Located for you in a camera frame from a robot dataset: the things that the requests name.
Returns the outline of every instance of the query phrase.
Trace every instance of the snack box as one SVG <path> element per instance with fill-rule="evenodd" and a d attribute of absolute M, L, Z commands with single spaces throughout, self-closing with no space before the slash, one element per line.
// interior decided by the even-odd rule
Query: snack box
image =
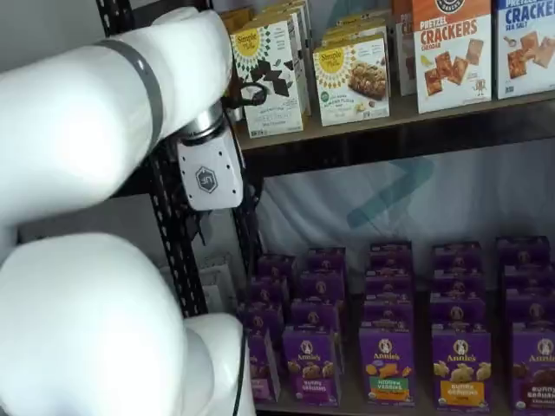
<path fill-rule="evenodd" d="M 432 249 L 434 269 L 482 270 L 482 249 L 477 241 L 437 244 Z"/>
<path fill-rule="evenodd" d="M 317 406 L 338 406 L 341 385 L 332 333 L 313 325 L 288 326 L 284 352 L 295 398 Z"/>
<path fill-rule="evenodd" d="M 329 329 L 333 334 L 336 346 L 337 370 L 342 374 L 345 369 L 345 359 L 339 309 L 337 302 L 323 301 L 317 297 L 293 299 L 290 323 L 293 325 L 315 325 Z"/>
<path fill-rule="evenodd" d="M 370 269 L 399 269 L 399 272 L 412 272 L 413 251 L 409 241 L 393 243 L 372 243 L 370 245 Z"/>
<path fill-rule="evenodd" d="M 497 237 L 499 264 L 548 264 L 551 257 L 549 240 L 545 236 Z"/>
<path fill-rule="evenodd" d="M 377 405 L 415 405 L 413 338 L 402 324 L 393 328 L 362 322 L 358 332 L 364 393 Z"/>
<path fill-rule="evenodd" d="M 395 52 L 401 95 L 416 94 L 415 38 L 411 0 L 393 0 Z"/>
<path fill-rule="evenodd" d="M 366 300 L 362 305 L 362 320 L 381 324 L 390 328 L 392 322 L 405 322 L 407 329 L 412 329 L 414 323 L 412 298 L 406 300 Z"/>
<path fill-rule="evenodd" d="M 498 98 L 555 88 L 552 0 L 497 0 Z"/>
<path fill-rule="evenodd" d="M 291 16 L 251 21 L 233 33 L 231 40 L 241 82 L 258 82 L 268 92 L 264 104 L 245 106 L 251 138 L 303 130 L 305 79 Z M 260 88 L 241 89 L 244 99 L 255 94 L 260 94 Z"/>
<path fill-rule="evenodd" d="M 255 402 L 278 401 L 281 392 L 276 358 L 268 331 L 250 331 L 248 335 L 251 363 L 251 389 Z"/>
<path fill-rule="evenodd" d="M 492 99 L 492 18 L 487 0 L 413 0 L 418 111 Z"/>
<path fill-rule="evenodd" d="M 238 306 L 238 319 L 246 328 L 270 332 L 272 345 L 281 345 L 281 336 L 284 331 L 284 314 L 281 304 L 253 302 L 248 306 L 244 303 Z"/>
<path fill-rule="evenodd" d="M 444 296 L 430 293 L 429 314 L 431 322 L 483 323 L 486 303 L 477 296 Z"/>
<path fill-rule="evenodd" d="M 492 392 L 491 336 L 483 324 L 432 325 L 434 403 L 438 409 L 489 413 Z"/>
<path fill-rule="evenodd" d="M 552 322 L 514 323 L 511 333 L 513 414 L 555 413 L 555 332 Z"/>
<path fill-rule="evenodd" d="M 314 51 L 323 126 L 389 116 L 386 49 L 380 35 Z"/>

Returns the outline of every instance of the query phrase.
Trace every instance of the annie's logo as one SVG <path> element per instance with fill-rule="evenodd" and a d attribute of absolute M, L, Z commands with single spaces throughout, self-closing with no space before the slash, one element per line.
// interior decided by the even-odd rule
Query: annie's logo
<path fill-rule="evenodd" d="M 387 338 L 378 341 L 380 353 L 374 354 L 375 360 L 399 360 L 399 355 L 393 352 L 393 343 Z"/>
<path fill-rule="evenodd" d="M 468 354 L 468 342 L 465 340 L 457 340 L 453 344 L 453 351 L 456 355 L 448 355 L 447 361 L 476 361 L 473 354 Z"/>

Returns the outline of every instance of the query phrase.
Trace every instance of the cracker box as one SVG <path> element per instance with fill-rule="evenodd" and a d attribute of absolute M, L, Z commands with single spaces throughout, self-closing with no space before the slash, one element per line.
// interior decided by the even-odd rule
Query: cracker box
<path fill-rule="evenodd" d="M 252 138 L 298 132 L 304 128 L 307 103 L 305 82 L 297 53 L 295 25 L 286 15 L 252 21 L 231 36 L 237 74 L 242 82 L 258 82 L 267 88 L 267 98 L 259 106 L 245 106 Z M 241 89 L 244 99 L 260 94 L 260 89 Z"/>
<path fill-rule="evenodd" d="M 545 236 L 498 237 L 496 241 L 499 264 L 548 264 L 551 256 Z"/>
<path fill-rule="evenodd" d="M 412 300 L 366 300 L 362 306 L 362 320 L 384 327 L 391 327 L 393 322 L 405 322 L 405 328 L 411 329 L 414 322 Z"/>
<path fill-rule="evenodd" d="M 364 393 L 372 404 L 414 406 L 413 339 L 406 328 L 363 322 L 359 333 Z"/>
<path fill-rule="evenodd" d="M 492 99 L 487 0 L 413 0 L 418 111 Z"/>
<path fill-rule="evenodd" d="M 479 297 L 449 297 L 432 292 L 429 313 L 432 322 L 483 322 L 486 303 Z"/>
<path fill-rule="evenodd" d="M 555 413 L 553 326 L 515 323 L 512 331 L 513 414 Z"/>
<path fill-rule="evenodd" d="M 497 0 L 497 96 L 555 88 L 552 0 Z"/>
<path fill-rule="evenodd" d="M 413 270 L 412 244 L 409 241 L 373 243 L 369 253 L 370 269 L 398 269 L 400 273 Z"/>
<path fill-rule="evenodd" d="M 454 329 L 432 326 L 434 401 L 438 409 L 489 413 L 491 336 L 482 324 Z"/>
<path fill-rule="evenodd" d="M 238 306 L 238 319 L 249 329 L 269 331 L 274 346 L 281 345 L 284 331 L 284 314 L 281 304 L 253 302 L 250 305 L 241 303 Z"/>
<path fill-rule="evenodd" d="M 251 389 L 255 402 L 274 402 L 279 398 L 278 368 L 268 331 L 250 331 Z"/>
<path fill-rule="evenodd" d="M 345 359 L 339 309 L 337 302 L 322 301 L 317 297 L 294 299 L 291 303 L 291 323 L 293 325 L 316 325 L 329 329 L 336 345 L 337 369 L 342 374 L 345 369 Z"/>
<path fill-rule="evenodd" d="M 411 0 L 393 0 L 395 52 L 401 95 L 416 93 L 415 38 Z"/>
<path fill-rule="evenodd" d="M 341 386 L 333 335 L 324 327 L 288 326 L 284 351 L 295 398 L 318 406 L 338 406 Z"/>

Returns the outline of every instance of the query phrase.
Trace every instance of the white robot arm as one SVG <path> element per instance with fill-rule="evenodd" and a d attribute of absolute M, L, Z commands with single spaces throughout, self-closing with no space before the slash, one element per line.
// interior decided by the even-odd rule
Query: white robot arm
<path fill-rule="evenodd" d="M 100 203 L 177 131 L 192 206 L 238 205 L 240 164 L 219 106 L 231 71 L 218 15 L 181 10 L 0 75 L 0 232 Z M 231 172 L 203 189 L 195 173 L 222 160 Z M 231 415 L 240 368 L 238 414 L 254 414 L 239 322 L 183 321 L 128 242 L 74 235 L 2 254 L 0 404 L 10 416 Z"/>

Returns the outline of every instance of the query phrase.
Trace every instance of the pretzel crackers box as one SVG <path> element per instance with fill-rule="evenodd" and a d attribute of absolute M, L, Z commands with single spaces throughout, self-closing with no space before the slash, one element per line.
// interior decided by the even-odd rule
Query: pretzel crackers box
<path fill-rule="evenodd" d="M 418 111 L 492 99 L 488 0 L 413 0 Z"/>
<path fill-rule="evenodd" d="M 555 88 L 552 0 L 497 0 L 497 96 Z"/>
<path fill-rule="evenodd" d="M 411 0 L 393 0 L 395 18 L 395 52 L 401 95 L 416 93 L 415 37 Z"/>

